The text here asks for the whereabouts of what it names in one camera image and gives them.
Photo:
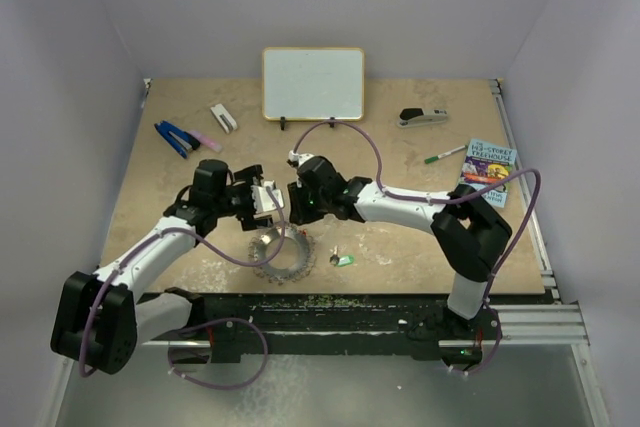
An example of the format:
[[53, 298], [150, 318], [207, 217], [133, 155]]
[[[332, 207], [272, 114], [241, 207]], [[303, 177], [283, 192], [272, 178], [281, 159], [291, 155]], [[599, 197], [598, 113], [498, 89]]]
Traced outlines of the large metal key ring disc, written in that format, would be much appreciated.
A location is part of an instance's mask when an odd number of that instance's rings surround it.
[[315, 242], [305, 230], [287, 226], [283, 243], [281, 237], [281, 228], [271, 228], [254, 237], [248, 248], [249, 261], [260, 262], [254, 273], [279, 285], [301, 280], [315, 265]]

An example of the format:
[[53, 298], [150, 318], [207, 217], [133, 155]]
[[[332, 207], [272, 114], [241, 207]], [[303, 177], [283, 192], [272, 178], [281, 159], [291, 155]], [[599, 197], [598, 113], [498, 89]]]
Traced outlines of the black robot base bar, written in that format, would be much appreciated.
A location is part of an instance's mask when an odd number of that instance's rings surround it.
[[442, 295], [206, 293], [202, 299], [197, 331], [158, 338], [174, 348], [211, 352], [215, 363], [268, 352], [475, 365], [501, 334], [495, 312], [459, 319]]

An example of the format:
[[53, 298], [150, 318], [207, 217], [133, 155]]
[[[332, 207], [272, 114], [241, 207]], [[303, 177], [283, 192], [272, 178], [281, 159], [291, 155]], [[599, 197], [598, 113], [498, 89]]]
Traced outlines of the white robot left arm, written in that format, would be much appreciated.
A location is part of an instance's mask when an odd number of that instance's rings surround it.
[[148, 288], [182, 256], [207, 243], [222, 218], [245, 231], [268, 227], [284, 199], [260, 165], [230, 171], [220, 160], [204, 160], [156, 225], [140, 241], [93, 273], [75, 272], [62, 288], [50, 346], [77, 361], [81, 376], [119, 372], [141, 343], [175, 331], [184, 339], [202, 334], [205, 301], [169, 288], [142, 301]]

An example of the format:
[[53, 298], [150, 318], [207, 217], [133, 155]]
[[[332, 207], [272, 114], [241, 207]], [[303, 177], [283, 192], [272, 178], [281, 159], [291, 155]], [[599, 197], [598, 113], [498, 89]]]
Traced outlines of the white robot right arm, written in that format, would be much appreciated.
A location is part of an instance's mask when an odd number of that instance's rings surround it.
[[323, 156], [291, 152], [297, 179], [287, 185], [289, 222], [311, 224], [332, 215], [342, 221], [382, 222], [434, 236], [455, 271], [447, 299], [446, 330], [467, 338], [480, 326], [491, 272], [512, 236], [509, 224], [474, 188], [451, 192], [383, 189], [366, 177], [345, 179]]

